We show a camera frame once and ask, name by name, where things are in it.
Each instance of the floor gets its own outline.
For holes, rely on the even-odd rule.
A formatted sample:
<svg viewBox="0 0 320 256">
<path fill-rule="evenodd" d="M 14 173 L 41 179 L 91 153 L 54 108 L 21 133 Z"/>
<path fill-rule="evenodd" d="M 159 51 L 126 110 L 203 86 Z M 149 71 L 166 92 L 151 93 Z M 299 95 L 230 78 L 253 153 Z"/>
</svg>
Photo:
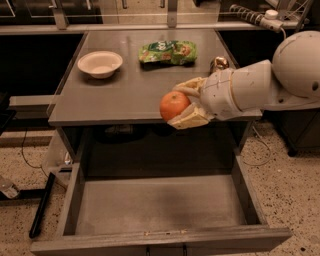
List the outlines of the floor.
<svg viewBox="0 0 320 256">
<path fill-rule="evenodd" d="M 241 256 L 320 255 L 320 151 L 287 155 L 283 139 L 272 123 L 255 124 L 242 152 L 251 182 L 271 227 L 289 227 L 293 236 L 271 252 Z M 53 130 L 7 131 L 0 137 L 0 174 L 20 189 L 43 188 L 46 170 L 39 168 Z M 54 238 L 65 188 L 54 184 L 42 222 L 34 240 Z M 32 255 L 29 230 L 39 200 L 0 202 L 0 255 Z"/>
</svg>

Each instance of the black cable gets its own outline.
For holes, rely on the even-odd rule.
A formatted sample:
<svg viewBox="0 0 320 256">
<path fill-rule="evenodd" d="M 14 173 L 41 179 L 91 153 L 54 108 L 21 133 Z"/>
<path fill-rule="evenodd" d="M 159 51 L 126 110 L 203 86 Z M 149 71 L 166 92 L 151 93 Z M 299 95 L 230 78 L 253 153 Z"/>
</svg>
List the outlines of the black cable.
<svg viewBox="0 0 320 256">
<path fill-rule="evenodd" d="M 31 168 L 34 168 L 34 169 L 41 169 L 42 173 L 43 173 L 47 178 L 49 178 L 49 176 L 48 176 L 48 175 L 46 174 L 46 172 L 44 171 L 42 165 L 40 165 L 40 166 L 33 166 L 33 165 L 29 164 L 27 158 L 26 158 L 25 155 L 24 155 L 23 149 L 24 149 L 24 143 L 25 143 L 26 138 L 27 138 L 27 132 L 28 132 L 28 128 L 26 128 L 26 131 L 25 131 L 25 133 L 24 133 L 24 137 L 23 137 L 23 140 L 22 140 L 22 144 L 21 144 L 21 155 L 22 155 L 22 158 L 23 158 L 23 160 L 25 161 L 25 163 L 26 163 L 28 166 L 30 166 Z M 57 181 L 55 181 L 55 183 L 56 183 L 57 185 L 59 185 L 60 187 L 62 187 L 65 191 L 67 191 L 67 189 L 66 189 L 65 186 L 63 186 L 62 184 L 60 184 L 60 183 L 57 182 Z"/>
</svg>

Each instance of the gray tabletop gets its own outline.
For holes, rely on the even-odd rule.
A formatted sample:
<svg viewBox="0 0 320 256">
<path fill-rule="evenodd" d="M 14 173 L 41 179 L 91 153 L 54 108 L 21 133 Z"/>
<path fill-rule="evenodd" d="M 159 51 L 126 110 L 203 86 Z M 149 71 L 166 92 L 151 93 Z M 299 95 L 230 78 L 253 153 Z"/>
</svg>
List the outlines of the gray tabletop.
<svg viewBox="0 0 320 256">
<path fill-rule="evenodd" d="M 141 46 L 164 40 L 196 43 L 198 58 L 192 66 L 141 65 Z M 123 65 L 110 78 L 97 80 L 82 73 L 76 63 L 93 51 L 120 54 Z M 90 31 L 49 118 L 53 126 L 82 126 L 163 122 L 159 102 L 178 83 L 207 77 L 211 60 L 229 55 L 212 29 Z"/>
</svg>

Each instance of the power cord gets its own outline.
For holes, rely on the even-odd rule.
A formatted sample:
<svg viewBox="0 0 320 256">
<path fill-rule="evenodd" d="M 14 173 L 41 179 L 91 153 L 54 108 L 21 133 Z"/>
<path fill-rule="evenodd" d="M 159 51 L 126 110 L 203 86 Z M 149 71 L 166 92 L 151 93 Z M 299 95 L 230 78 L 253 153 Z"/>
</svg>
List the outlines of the power cord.
<svg viewBox="0 0 320 256">
<path fill-rule="evenodd" d="M 257 131 L 257 129 L 255 128 L 255 126 L 252 126 L 252 130 L 254 131 L 255 133 L 255 138 L 256 138 L 256 141 L 260 142 L 262 145 L 264 145 L 267 150 L 268 150 L 268 158 L 263 161 L 262 163 L 259 163 L 259 164 L 252 164 L 252 163 L 249 163 L 249 162 L 246 162 L 244 159 L 242 160 L 246 165 L 249 165 L 249 166 L 262 166 L 262 165 L 265 165 L 266 163 L 268 163 L 270 160 L 271 160 L 271 149 L 270 147 L 263 141 L 263 138 L 262 136 L 259 134 L 259 132 Z"/>
<path fill-rule="evenodd" d="M 40 165 L 40 166 L 31 165 L 31 164 L 28 162 L 28 160 L 27 160 L 27 158 L 25 157 L 25 155 L 24 155 L 24 143 L 25 143 L 26 138 L 27 138 L 27 133 L 28 133 L 28 128 L 26 128 L 26 131 L 25 131 L 25 134 L 24 134 L 24 137 L 23 137 L 23 141 L 22 141 L 22 144 L 21 144 L 21 155 L 22 155 L 22 158 L 23 158 L 23 160 L 25 161 L 25 163 L 26 163 L 28 166 L 30 166 L 31 168 L 34 168 L 34 169 L 41 169 L 42 173 L 43 173 L 47 178 L 49 178 L 48 175 L 46 174 L 46 172 L 44 171 L 42 165 Z M 66 188 L 65 186 L 63 186 L 62 184 L 60 184 L 60 183 L 57 182 L 57 181 L 55 181 L 55 183 L 56 183 L 57 185 L 59 185 L 60 187 L 62 187 L 65 191 L 67 191 L 67 188 Z"/>
</svg>

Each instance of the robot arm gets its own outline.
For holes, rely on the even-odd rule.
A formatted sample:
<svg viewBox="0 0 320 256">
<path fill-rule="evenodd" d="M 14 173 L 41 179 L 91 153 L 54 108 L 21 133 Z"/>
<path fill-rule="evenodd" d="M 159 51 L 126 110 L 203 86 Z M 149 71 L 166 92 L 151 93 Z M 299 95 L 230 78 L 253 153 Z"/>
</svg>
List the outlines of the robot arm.
<svg viewBox="0 0 320 256">
<path fill-rule="evenodd" d="M 218 69 L 173 87 L 197 104 L 169 120 L 177 129 L 201 126 L 213 118 L 229 120 L 252 111 L 320 107 L 320 32 L 297 33 L 277 48 L 273 63 L 261 61 L 240 69 Z"/>
</svg>

